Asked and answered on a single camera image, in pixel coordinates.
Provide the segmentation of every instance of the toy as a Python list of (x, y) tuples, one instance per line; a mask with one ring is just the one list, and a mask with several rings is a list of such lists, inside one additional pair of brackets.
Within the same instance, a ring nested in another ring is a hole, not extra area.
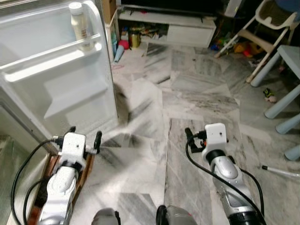
[(222, 38), (219, 38), (215, 44), (213, 44), (210, 49), (211, 50), (215, 50), (215, 51), (218, 51), (221, 47), (223, 47), (224, 45), (227, 44), (227, 42), (230, 40), (230, 37), (229, 35), (226, 35), (225, 37), (222, 37)]
[(235, 44), (233, 49), (234, 53), (243, 53), (248, 58), (252, 58), (254, 55), (257, 55), (264, 51), (256, 43), (248, 41)]
[(276, 96), (274, 95), (274, 93), (269, 88), (267, 88), (266, 90), (264, 90), (263, 93), (264, 93), (266, 101), (269, 101), (271, 103), (277, 102)]
[(123, 46), (125, 50), (129, 49), (129, 43), (125, 40), (120, 40), (119, 45)]

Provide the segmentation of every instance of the black wire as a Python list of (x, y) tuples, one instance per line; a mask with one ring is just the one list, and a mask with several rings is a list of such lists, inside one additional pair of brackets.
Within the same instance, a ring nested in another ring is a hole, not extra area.
[(259, 199), (260, 199), (260, 202), (261, 202), (261, 212), (262, 212), (262, 215), (264, 216), (264, 202), (263, 202), (263, 191), (262, 191), (262, 187), (261, 185), (259, 184), (258, 180), (255, 178), (255, 176), (253, 176), (251, 173), (249, 173), (247, 170), (243, 170), (240, 168), (240, 170), (247, 174), (249, 177), (251, 177), (253, 179), (253, 181), (255, 182), (256, 186), (257, 186), (257, 189), (258, 189), (258, 192), (259, 192)]
[(33, 185), (30, 186), (30, 188), (28, 189), (26, 196), (25, 196), (25, 200), (24, 200), (24, 206), (23, 206), (23, 221), (24, 224), (27, 225), (27, 218), (26, 218), (26, 209), (27, 209), (27, 202), (30, 196), (30, 193), (32, 192), (32, 190), (35, 188), (36, 185), (38, 185), (39, 183), (42, 183), (44, 181), (48, 181), (50, 179), (50, 177), (46, 177), (46, 178), (42, 178), (38, 181), (36, 181)]
[(228, 187), (232, 188), (234, 191), (236, 191), (239, 195), (241, 195), (244, 199), (247, 200), (247, 202), (250, 203), (250, 205), (256, 210), (258, 216), (260, 217), (261, 222), (263, 222), (264, 225), (266, 224), (266, 221), (264, 220), (264, 216), (262, 215), (262, 213), (260, 212), (260, 210), (258, 209), (258, 207), (254, 204), (254, 202), (248, 198), (244, 193), (242, 193), (240, 190), (238, 190), (235, 186), (233, 186), (232, 184), (228, 183), (226, 180), (220, 178), (219, 176), (217, 176), (216, 174), (212, 173), (210, 170), (206, 169), (205, 167), (201, 166), (200, 164), (196, 163), (191, 156), (189, 155), (188, 152), (188, 144), (190, 143), (190, 141), (197, 137), (197, 135), (193, 135), (192, 137), (188, 138), (187, 143), (186, 143), (186, 155), (187, 158), (189, 159), (189, 161), (194, 164), (196, 167), (198, 167), (199, 169), (203, 170), (204, 172), (208, 173), (209, 175), (213, 176), (214, 178), (216, 178), (217, 180), (221, 181), (222, 183), (226, 184)]
[(23, 162), (23, 164), (21, 165), (21, 167), (19, 168), (17, 174), (15, 175), (15, 179), (14, 179), (14, 182), (13, 182), (13, 186), (11, 188), (11, 192), (10, 192), (10, 208), (11, 208), (11, 211), (13, 213), (13, 217), (15, 219), (15, 222), (18, 224), (18, 225), (22, 225), (21, 222), (19, 221), (16, 213), (15, 213), (15, 189), (16, 189), (16, 185), (17, 185), (17, 181), (19, 179), (19, 176), (22, 172), (22, 170), (24, 169), (24, 167), (27, 165), (27, 163), (30, 161), (30, 159), (32, 158), (32, 156), (37, 152), (37, 150), (42, 147), (44, 144), (48, 143), (48, 142), (53, 142), (54, 139), (48, 139), (48, 140), (45, 140), (43, 142), (41, 142), (31, 153), (30, 155), (27, 157), (27, 159)]

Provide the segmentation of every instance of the white chair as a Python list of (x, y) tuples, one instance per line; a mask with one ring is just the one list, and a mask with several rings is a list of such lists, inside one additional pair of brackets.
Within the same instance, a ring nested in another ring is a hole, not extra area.
[[(288, 38), (288, 44), (293, 37), (293, 33), (295, 28), (299, 25), (299, 22), (294, 22), (297, 13), (288, 13), (282, 10), (279, 6), (277, 6), (274, 0), (264, 0), (259, 7), (256, 9), (255, 16), (215, 55), (215, 58), (220, 57), (221, 53), (224, 52), (231, 43), (237, 39), (238, 37), (247, 38), (256, 44), (258, 44), (261, 48), (263, 48), (267, 53), (262, 59), (262, 61), (257, 65), (256, 69), (252, 72), (252, 74), (246, 79), (246, 82), (251, 82), (252, 79), (256, 76), (259, 69), (265, 63), (267, 58), (270, 56), (272, 51), (276, 48), (282, 38), (285, 36), (286, 32), (290, 30), (290, 36)], [(260, 24), (269, 27), (273, 30), (284, 30), (281, 32), (275, 43), (270, 43), (265, 41), (250, 31), (246, 30), (246, 28), (254, 21), (258, 21)]]

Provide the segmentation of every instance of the clutter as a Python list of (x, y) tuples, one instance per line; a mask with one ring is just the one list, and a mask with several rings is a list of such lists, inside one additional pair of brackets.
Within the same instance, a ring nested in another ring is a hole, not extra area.
[(266, 101), (269, 101), (271, 103), (277, 102), (276, 96), (274, 95), (274, 93), (269, 88), (267, 88), (266, 90), (264, 90), (263, 93), (264, 93)]
[(128, 27), (122, 28), (121, 40), (128, 41)]
[[(219, 38), (215, 44), (213, 44), (210, 49), (214, 50), (214, 51), (218, 51), (220, 48), (222, 48), (224, 45), (226, 45), (228, 42), (230, 41), (230, 33), (227, 33), (225, 37), (221, 37)], [(235, 42), (233, 42), (230, 47), (228, 47), (228, 49), (232, 48), (234, 46), (234, 44), (237, 42), (237, 40)]]
[(119, 45), (116, 52), (116, 56), (114, 57), (114, 62), (119, 62), (123, 53), (124, 53), (124, 47), (122, 45)]
[(233, 47), (234, 53), (243, 53), (246, 57), (252, 58), (254, 55), (262, 53), (264, 50), (253, 42), (237, 43)]

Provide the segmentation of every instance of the marble floor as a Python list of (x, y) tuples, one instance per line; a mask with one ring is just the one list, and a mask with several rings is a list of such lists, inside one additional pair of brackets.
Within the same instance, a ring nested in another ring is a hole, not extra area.
[[(245, 83), (252, 71), (247, 59), (213, 55), (208, 49), (142, 43), (112, 64), (120, 124), (103, 136), (71, 224), (91, 224), (99, 209), (112, 207), (123, 225), (154, 225), (163, 203), (185, 208), (198, 225), (229, 224), (212, 178), (184, 152), (184, 128), (197, 132), (215, 122), (226, 125), (227, 152), (259, 180), (267, 224), (299, 224), (300, 181), (261, 169), (300, 172), (299, 161), (283, 154), (300, 143), (299, 127), (286, 135), (275, 131), (299, 113), (299, 105), (292, 102), (273, 120), (263, 115), (272, 106), (263, 90), (270, 88), (280, 99), (290, 87), (274, 69), (253, 88)], [(208, 168), (200, 154), (192, 157)], [(259, 205), (254, 182), (246, 176), (244, 181)]]

